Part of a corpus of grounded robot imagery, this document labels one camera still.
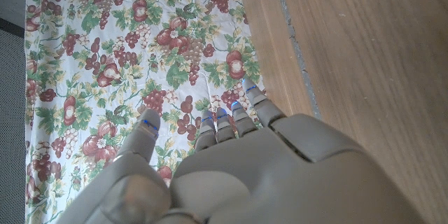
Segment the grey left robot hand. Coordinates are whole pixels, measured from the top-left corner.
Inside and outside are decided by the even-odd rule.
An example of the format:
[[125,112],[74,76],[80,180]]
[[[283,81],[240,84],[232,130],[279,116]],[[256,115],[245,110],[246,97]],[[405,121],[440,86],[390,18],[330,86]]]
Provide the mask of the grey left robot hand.
[[354,140],[305,114],[286,116],[250,79],[242,105],[205,111],[195,152],[166,183],[149,165],[160,117],[146,109],[112,163],[61,223],[422,223]]

